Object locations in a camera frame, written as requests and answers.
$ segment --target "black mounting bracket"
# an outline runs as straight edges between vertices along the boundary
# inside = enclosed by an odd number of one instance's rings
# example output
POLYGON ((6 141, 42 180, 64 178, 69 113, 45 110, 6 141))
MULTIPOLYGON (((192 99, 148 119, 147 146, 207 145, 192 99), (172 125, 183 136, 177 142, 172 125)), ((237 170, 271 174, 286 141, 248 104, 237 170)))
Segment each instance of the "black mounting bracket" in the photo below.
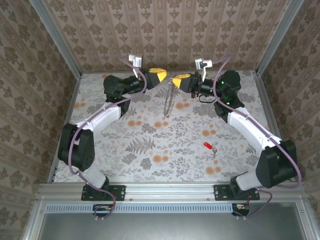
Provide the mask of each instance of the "black mounting bracket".
POLYGON ((259 191, 256 188, 243 191, 243 194, 234 196, 230 184, 217 184, 213 186, 214 199, 216 201, 250 201, 260 200, 259 191))
MULTIPOLYGON (((126 186, 125 185, 109 185, 108 192, 110 192, 116 199, 116 201, 121 202, 125 200, 126 196, 126 186)), ((112 201, 112 197, 107 193, 95 190, 89 185, 84 185, 81 195, 82 201, 112 201)))

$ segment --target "floral wallpaper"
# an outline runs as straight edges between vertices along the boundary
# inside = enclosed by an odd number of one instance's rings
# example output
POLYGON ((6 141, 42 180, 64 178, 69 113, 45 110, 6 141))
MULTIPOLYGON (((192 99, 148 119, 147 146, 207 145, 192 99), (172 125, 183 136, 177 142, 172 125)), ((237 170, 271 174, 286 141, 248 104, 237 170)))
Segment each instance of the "floral wallpaper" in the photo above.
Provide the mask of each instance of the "floral wallpaper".
POLYGON ((320 2, 305 0, 263 80, 284 139, 297 147, 303 185, 320 220, 320 2))
MULTIPOLYGON (((213 103, 201 103, 179 91, 169 118, 164 117, 169 72, 157 87, 130 103, 128 112, 94 136, 95 163, 111 182, 214 182, 253 168, 256 150, 232 126, 218 118, 213 103), (208 149, 204 143, 213 146, 208 149)), ((126 78, 131 73, 114 74, 126 78)), ((240 71, 238 96, 252 115, 267 126, 255 85, 256 74, 240 71)), ((78 123, 98 110, 106 100, 103 80, 107 74, 82 75, 71 117, 78 123)), ((60 161, 55 182, 80 181, 60 161)))
POLYGON ((254 69, 289 0, 44 0, 81 72, 193 69, 194 59, 233 54, 228 69, 254 69))
POLYGON ((0 239, 24 234, 75 79, 29 1, 0 1, 0 239))

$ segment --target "aluminum frame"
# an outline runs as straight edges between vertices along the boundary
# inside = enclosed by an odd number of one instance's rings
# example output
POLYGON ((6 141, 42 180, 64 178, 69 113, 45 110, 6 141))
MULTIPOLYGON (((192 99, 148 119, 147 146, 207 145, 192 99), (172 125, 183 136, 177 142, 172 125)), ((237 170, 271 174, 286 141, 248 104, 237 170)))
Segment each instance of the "aluminum frame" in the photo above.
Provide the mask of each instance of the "aluminum frame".
MULTIPOLYGON (((228 184, 228 182, 192 182, 192 183, 128 183, 117 182, 117 185, 126 185, 126 204, 221 204, 244 203, 246 201, 215 201, 213 185, 228 184)), ((286 186, 294 186, 294 182, 286 182, 286 186)), ((35 199, 23 240, 37 240, 43 225, 48 204, 84 204, 92 201, 81 201, 83 182, 45 183, 41 184, 35 199)), ((304 188, 286 189, 273 187, 269 189, 273 194, 273 203, 295 203, 304 229, 306 239, 318 240, 320 233, 308 203, 308 196, 304 188)), ((260 193, 260 200, 255 203, 264 203, 269 198, 266 193, 260 193)), ((110 204, 110 201, 95 201, 95 204, 110 204)))

